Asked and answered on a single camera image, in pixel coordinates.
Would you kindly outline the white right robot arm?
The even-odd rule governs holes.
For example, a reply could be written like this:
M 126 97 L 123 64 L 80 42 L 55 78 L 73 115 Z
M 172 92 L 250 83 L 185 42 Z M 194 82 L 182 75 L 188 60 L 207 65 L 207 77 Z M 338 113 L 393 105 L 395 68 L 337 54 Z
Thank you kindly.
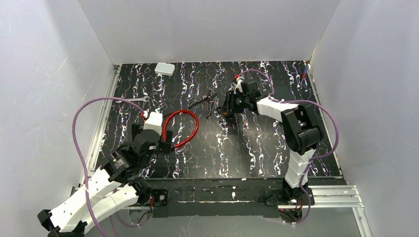
M 290 148 L 289 166 L 282 190 L 277 193 L 283 200 L 297 199 L 307 187 L 307 171 L 317 146 L 323 139 L 323 132 L 313 109 L 297 103 L 276 100 L 263 96 L 256 82 L 238 80 L 225 97 L 218 112 L 227 121 L 235 114 L 249 110 L 256 115 L 267 116 L 279 121 L 284 130 L 287 146 Z

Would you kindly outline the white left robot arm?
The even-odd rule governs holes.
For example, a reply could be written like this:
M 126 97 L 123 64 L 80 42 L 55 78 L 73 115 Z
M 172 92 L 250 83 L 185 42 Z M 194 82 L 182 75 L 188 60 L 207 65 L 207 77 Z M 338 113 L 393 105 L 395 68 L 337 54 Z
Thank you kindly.
M 139 204 L 165 206 L 167 191 L 153 190 L 141 177 L 150 159 L 159 151 L 170 150 L 162 139 L 162 124 L 134 124 L 133 141 L 116 149 L 95 173 L 58 207 L 42 210 L 37 218 L 49 237 L 83 237 L 95 224 L 119 210 Z

